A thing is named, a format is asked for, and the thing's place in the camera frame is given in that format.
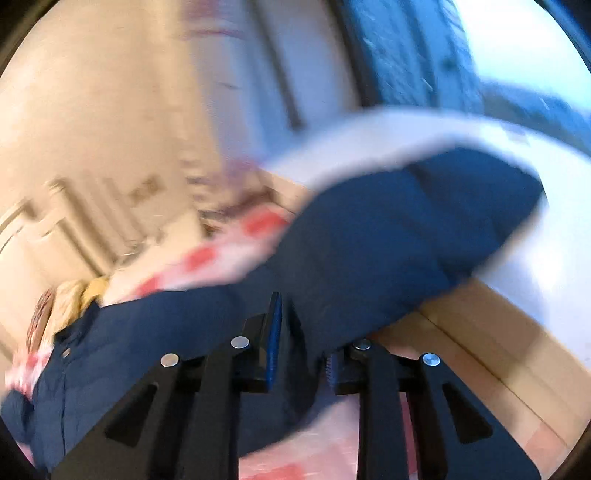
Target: red checkered fabric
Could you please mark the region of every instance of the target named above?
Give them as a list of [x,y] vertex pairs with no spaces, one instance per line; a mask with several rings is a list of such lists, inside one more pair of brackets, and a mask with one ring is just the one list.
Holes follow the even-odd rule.
[[53,348],[45,348],[28,355],[15,355],[12,367],[4,376],[6,389],[17,390],[30,400],[33,388],[47,365],[52,350]]

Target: metal pin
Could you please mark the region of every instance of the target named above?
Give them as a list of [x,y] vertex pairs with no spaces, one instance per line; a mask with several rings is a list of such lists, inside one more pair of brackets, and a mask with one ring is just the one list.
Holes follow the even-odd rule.
[[167,353],[160,359],[160,364],[163,367],[174,367],[178,363],[178,355],[176,353]]
[[367,338],[357,340],[353,344],[353,348],[355,348],[356,350],[369,350],[371,348],[371,342],[367,340]]
[[234,337],[230,342],[230,344],[236,349],[246,348],[249,345],[249,343],[250,342],[248,341],[248,338],[243,336]]
[[423,363],[430,367],[436,367],[441,363],[441,359],[434,353],[425,353],[423,355]]

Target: blue fabric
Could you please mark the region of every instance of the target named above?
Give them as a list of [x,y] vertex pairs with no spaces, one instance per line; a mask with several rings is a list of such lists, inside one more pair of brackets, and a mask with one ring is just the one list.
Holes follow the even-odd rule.
[[[318,372],[324,354],[468,278],[541,192],[529,174],[466,149],[345,181],[312,201],[275,255],[239,283],[93,303],[56,335],[32,402],[9,393],[2,418],[51,471],[162,355],[208,353],[244,318],[265,312],[274,290],[297,315],[310,371]],[[302,417],[308,404],[289,401],[292,409],[274,414],[246,403],[241,452],[280,438]]]

